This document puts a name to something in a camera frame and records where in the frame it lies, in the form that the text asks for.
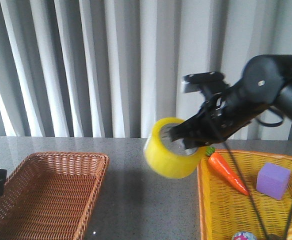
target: gray countertop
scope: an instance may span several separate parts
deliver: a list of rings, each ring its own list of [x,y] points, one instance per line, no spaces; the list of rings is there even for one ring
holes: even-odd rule
[[[10,174],[29,154],[43,151],[100,152],[109,168],[87,240],[199,240],[197,173],[166,179],[143,156],[145,139],[0,137],[0,168]],[[232,149],[292,155],[292,141],[229,140]]]

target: purple cube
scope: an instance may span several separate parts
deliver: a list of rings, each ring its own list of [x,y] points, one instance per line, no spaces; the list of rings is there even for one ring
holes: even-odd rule
[[[280,200],[287,189],[290,174],[291,170],[267,162],[258,173],[256,189]]]

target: tape roll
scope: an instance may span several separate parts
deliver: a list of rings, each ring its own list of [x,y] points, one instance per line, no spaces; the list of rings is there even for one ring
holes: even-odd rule
[[[173,179],[190,175],[206,153],[206,147],[199,147],[191,155],[181,155],[170,151],[163,144],[161,129],[166,125],[181,124],[182,119],[167,117],[159,120],[152,128],[144,147],[144,156],[148,165],[158,174]]]

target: basket rim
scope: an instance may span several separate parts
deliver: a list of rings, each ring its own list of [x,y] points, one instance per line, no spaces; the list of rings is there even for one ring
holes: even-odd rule
[[[216,149],[218,153],[228,154],[227,149]],[[232,149],[232,153],[236,154],[253,154],[259,156],[267,156],[267,157],[275,157],[275,158],[286,158],[292,161],[291,155],[286,154],[278,154],[278,153],[271,153],[271,152],[262,152],[262,151],[247,151],[247,150],[240,150],[240,149]],[[199,201],[199,221],[200,221],[200,239],[201,240],[208,240],[207,232],[206,232],[206,214],[205,214],[205,206],[204,206],[204,194],[203,194],[203,179],[202,179],[202,167],[201,161],[197,165],[197,185],[198,185],[198,201]]]
[[[31,153],[30,155],[26,156],[19,164],[18,166],[12,171],[12,173],[7,177],[6,182],[4,184],[4,188],[6,185],[10,183],[12,178],[19,172],[19,170],[33,157],[40,157],[40,156],[49,156],[49,155],[60,155],[60,156],[100,156],[103,158],[106,158],[106,160],[109,160],[109,156],[105,153],[101,152],[85,152],[85,151],[38,151]]]

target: orange carrot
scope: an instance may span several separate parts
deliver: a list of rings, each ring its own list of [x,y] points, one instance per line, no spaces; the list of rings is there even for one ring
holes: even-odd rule
[[[215,152],[214,147],[208,147],[206,155],[209,156],[209,165],[221,174],[235,189],[237,189],[242,194],[249,196],[245,185],[242,180],[237,176],[237,174],[231,169],[226,160],[218,152]]]

